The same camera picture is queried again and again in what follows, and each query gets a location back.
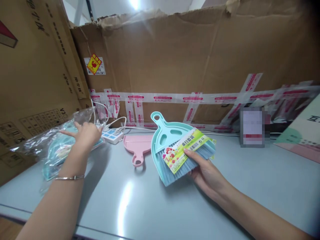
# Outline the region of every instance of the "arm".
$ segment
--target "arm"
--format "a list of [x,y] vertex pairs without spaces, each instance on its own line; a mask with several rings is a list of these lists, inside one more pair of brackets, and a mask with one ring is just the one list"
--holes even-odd
[[[93,145],[101,137],[102,129],[93,123],[83,126],[75,122],[78,133],[61,131],[75,137],[76,143],[64,162],[59,177],[84,175]],[[77,221],[84,179],[54,180],[17,240],[55,240],[72,238]]]
[[199,167],[192,171],[195,183],[255,239],[313,239],[234,188],[211,163],[185,149]]

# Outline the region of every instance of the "clear plastic bag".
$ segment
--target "clear plastic bag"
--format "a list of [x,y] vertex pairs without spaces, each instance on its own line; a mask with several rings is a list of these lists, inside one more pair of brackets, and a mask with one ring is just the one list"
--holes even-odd
[[[71,147],[75,143],[75,139],[73,137],[62,134],[60,131],[66,130],[69,132],[77,132],[78,130],[74,126],[74,122],[76,121],[79,124],[90,121],[93,122],[94,118],[92,116],[93,108],[87,108],[79,112],[75,112],[70,121],[51,128],[44,133],[10,148],[13,152],[19,152],[25,155],[34,155],[37,157],[37,161],[43,162],[42,174],[45,184],[43,184],[40,191],[47,189],[50,185],[47,182],[51,182],[51,180],[58,175],[71,150]],[[98,128],[104,125],[103,121],[98,118],[97,114],[95,119],[95,124]],[[103,143],[103,139],[100,138],[99,141],[95,143],[92,150]]]

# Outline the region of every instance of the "barcode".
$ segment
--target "barcode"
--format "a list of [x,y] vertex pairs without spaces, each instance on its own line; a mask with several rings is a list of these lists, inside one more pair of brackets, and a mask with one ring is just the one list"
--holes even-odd
[[199,143],[195,143],[195,144],[193,144],[193,145],[190,147],[190,150],[195,149],[198,145],[199,145]]

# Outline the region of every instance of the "dustpan hole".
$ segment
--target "dustpan hole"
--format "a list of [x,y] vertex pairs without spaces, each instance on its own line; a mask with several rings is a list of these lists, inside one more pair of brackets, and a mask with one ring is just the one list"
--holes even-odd
[[160,138],[160,145],[164,145],[167,140],[167,135],[163,134]]
[[174,135],[182,135],[182,132],[181,132],[181,131],[179,131],[179,130],[174,130],[174,129],[170,130],[170,133],[171,133],[171,134],[174,134]]

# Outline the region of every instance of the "yellow label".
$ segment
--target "yellow label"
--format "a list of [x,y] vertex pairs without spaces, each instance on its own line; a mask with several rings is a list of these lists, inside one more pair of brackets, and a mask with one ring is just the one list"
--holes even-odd
[[95,54],[92,54],[89,60],[89,63],[87,65],[87,68],[90,70],[90,72],[93,73],[93,75],[96,75],[96,72],[98,71],[100,65],[101,65],[101,60]]
[[176,174],[176,172],[188,159],[188,156],[184,154],[183,149],[187,148],[191,151],[196,151],[208,140],[214,143],[214,140],[204,135],[198,129],[193,128],[174,146],[165,148],[165,153],[162,156],[163,160],[166,162],[171,172]]

